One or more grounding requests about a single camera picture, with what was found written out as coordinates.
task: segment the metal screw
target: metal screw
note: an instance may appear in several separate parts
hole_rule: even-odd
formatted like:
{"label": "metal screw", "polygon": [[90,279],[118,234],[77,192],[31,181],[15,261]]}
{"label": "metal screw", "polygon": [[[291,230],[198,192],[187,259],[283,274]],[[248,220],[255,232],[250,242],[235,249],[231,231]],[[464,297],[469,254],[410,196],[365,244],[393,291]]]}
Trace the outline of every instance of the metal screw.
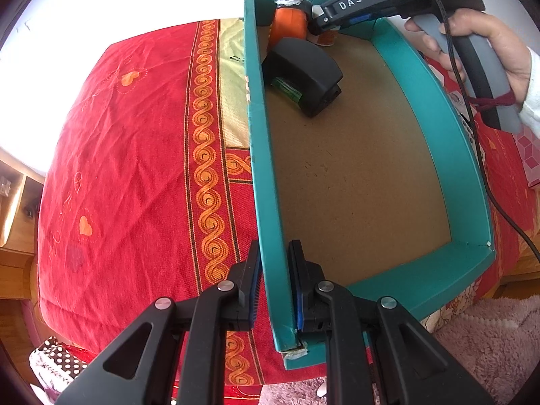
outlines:
{"label": "metal screw", "polygon": [[334,289],[334,284],[328,280],[323,280],[322,282],[319,282],[317,287],[319,288],[319,291],[330,292]]}
{"label": "metal screw", "polygon": [[164,309],[167,309],[171,305],[171,299],[167,297],[161,297],[160,299],[157,299],[154,303],[154,306],[156,306],[156,309],[159,309],[163,311]]}
{"label": "metal screw", "polygon": [[230,291],[232,288],[234,288],[234,282],[230,280],[223,280],[218,283],[218,289],[223,292]]}
{"label": "metal screw", "polygon": [[381,306],[385,309],[393,309],[398,305],[398,302],[392,297],[381,298]]}

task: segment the floor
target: floor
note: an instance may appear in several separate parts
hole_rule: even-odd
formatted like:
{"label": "floor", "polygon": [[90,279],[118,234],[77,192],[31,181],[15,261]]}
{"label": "floor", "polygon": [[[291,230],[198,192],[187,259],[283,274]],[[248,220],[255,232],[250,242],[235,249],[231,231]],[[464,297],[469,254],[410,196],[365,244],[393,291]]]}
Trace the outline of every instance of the floor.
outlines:
{"label": "floor", "polygon": [[0,339],[23,379],[39,385],[28,362],[34,346],[26,331],[19,300],[0,300]]}
{"label": "floor", "polygon": [[523,300],[528,299],[533,295],[540,295],[540,279],[511,282],[505,285],[500,285],[493,295],[493,298]]}

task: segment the black cable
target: black cable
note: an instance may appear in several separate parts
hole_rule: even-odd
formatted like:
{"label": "black cable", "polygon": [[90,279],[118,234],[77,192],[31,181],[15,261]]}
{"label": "black cable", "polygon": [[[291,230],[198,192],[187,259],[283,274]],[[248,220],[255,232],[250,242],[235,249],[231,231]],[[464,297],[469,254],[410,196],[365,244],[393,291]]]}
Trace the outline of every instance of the black cable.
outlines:
{"label": "black cable", "polygon": [[471,108],[471,104],[469,102],[469,98],[467,96],[465,85],[463,84],[463,81],[460,77],[460,72],[457,69],[456,64],[456,57],[454,56],[454,42],[452,41],[452,34],[450,33],[450,25],[448,23],[448,14],[446,13],[446,9],[444,8],[444,5],[441,0],[435,0],[437,3],[438,9],[441,12],[442,21],[444,24],[444,31],[446,35],[446,41],[448,45],[448,56],[450,57],[450,63],[452,64],[452,70],[454,71],[454,75],[457,80],[457,84],[460,86],[461,96],[463,96],[463,101],[465,102],[465,107],[467,109],[467,113],[469,114],[469,126],[472,130],[472,137],[474,139],[475,147],[476,147],[476,154],[477,154],[477,161],[480,168],[480,173],[482,176],[482,181],[484,182],[485,191],[488,195],[489,200],[493,204],[493,206],[497,209],[497,211],[501,214],[502,217],[510,224],[512,228],[521,236],[521,238],[526,242],[526,244],[529,246],[533,254],[535,255],[538,262],[540,262],[540,251],[536,248],[536,245],[533,243],[533,241],[526,235],[526,233],[519,227],[518,224],[514,222],[514,220],[508,215],[507,212],[504,211],[504,209],[501,207],[501,205],[497,202],[495,197],[493,196],[493,193],[491,189],[489,188],[488,184],[488,178],[485,174],[484,164],[482,163],[482,151],[480,149],[480,141],[478,138],[478,131],[476,129],[476,123],[473,118],[473,110]]}

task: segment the red fabric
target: red fabric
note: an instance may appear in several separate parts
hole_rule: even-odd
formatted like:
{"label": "red fabric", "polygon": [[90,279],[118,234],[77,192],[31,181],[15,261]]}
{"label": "red fabric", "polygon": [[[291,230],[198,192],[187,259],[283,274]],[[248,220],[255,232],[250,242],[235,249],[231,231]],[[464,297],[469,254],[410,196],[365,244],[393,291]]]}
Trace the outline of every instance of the red fabric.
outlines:
{"label": "red fabric", "polygon": [[[218,38],[204,21],[111,45],[67,116],[39,217],[40,308],[91,353],[158,297],[223,279],[257,238],[250,169],[230,181],[226,167],[249,151],[222,141]],[[284,370],[263,287],[254,331],[227,337],[227,384],[323,373]]]}
{"label": "red fabric", "polygon": [[84,363],[87,363],[87,364],[90,364],[93,361],[93,359],[96,357],[94,353],[86,349],[77,347],[77,346],[71,346],[69,344],[62,344],[62,347],[64,347],[64,349],[66,349],[66,351],[70,353],[71,355],[73,355],[76,359],[78,359],[79,361],[84,361]]}
{"label": "red fabric", "polygon": [[[457,82],[450,79],[448,71],[433,59],[426,58],[444,77],[444,88],[448,93],[459,92]],[[534,190],[528,187],[521,157],[512,134],[490,128],[475,115],[480,145],[485,152],[484,167],[493,195],[510,217],[529,236],[535,235],[537,214]],[[519,236],[490,203],[495,248],[495,262],[479,278],[476,298],[482,297],[499,279],[509,272],[519,259]]]}

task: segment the penguin figurine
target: penguin figurine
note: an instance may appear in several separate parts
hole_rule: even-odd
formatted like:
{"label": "penguin figurine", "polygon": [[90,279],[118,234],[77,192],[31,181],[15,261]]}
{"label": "penguin figurine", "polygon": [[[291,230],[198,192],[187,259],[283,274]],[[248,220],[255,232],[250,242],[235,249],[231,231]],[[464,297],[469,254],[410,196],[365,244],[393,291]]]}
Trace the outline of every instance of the penguin figurine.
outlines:
{"label": "penguin figurine", "polygon": [[274,20],[268,35],[269,51],[283,37],[306,39],[307,24],[312,17],[312,4],[307,0],[275,0]]}

